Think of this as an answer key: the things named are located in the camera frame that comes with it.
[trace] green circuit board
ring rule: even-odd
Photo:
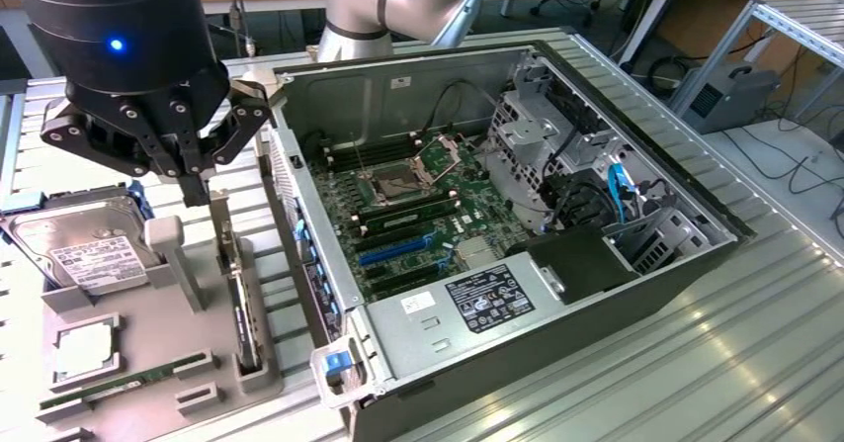
[[[419,157],[341,172],[329,171],[324,163],[309,166],[352,274],[368,302],[468,270],[473,262],[485,262],[493,254],[495,258],[503,257],[505,250],[529,237],[465,141],[429,138]],[[376,216],[395,208],[405,211],[365,220],[367,215]],[[361,231],[361,224],[369,224],[375,230]],[[476,239],[460,246],[472,238]],[[361,256],[409,242],[419,243],[420,239],[425,240],[424,249],[376,264],[360,264]],[[372,246],[373,240],[388,242]],[[484,249],[467,258],[465,249],[476,249],[479,240]],[[369,243],[365,250],[360,250],[361,243]]]

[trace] collaborative robot arm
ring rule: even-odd
[[[269,118],[261,86],[229,80],[200,0],[23,0],[61,73],[41,139],[101,165],[180,184],[208,204],[207,179]],[[203,131],[223,100],[229,113]]]

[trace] hard drive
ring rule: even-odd
[[[135,182],[75,193],[17,194],[0,210],[0,234],[44,273],[45,290],[79,285],[97,296],[148,282],[161,264],[144,244],[152,217]]]

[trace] power supply label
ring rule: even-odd
[[[52,249],[51,254],[83,289],[116,284],[144,275],[144,264],[127,236]]]
[[[445,284],[445,290],[475,333],[483,333],[536,309],[507,264]]]

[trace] blue pcie slot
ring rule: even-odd
[[[401,256],[403,254],[408,254],[409,252],[421,251],[424,249],[428,249],[432,242],[433,234],[427,234],[413,241],[408,241],[380,251],[364,254],[357,258],[357,264],[360,264],[361,266],[368,266],[369,264],[376,264],[381,261],[387,261],[388,259]]]

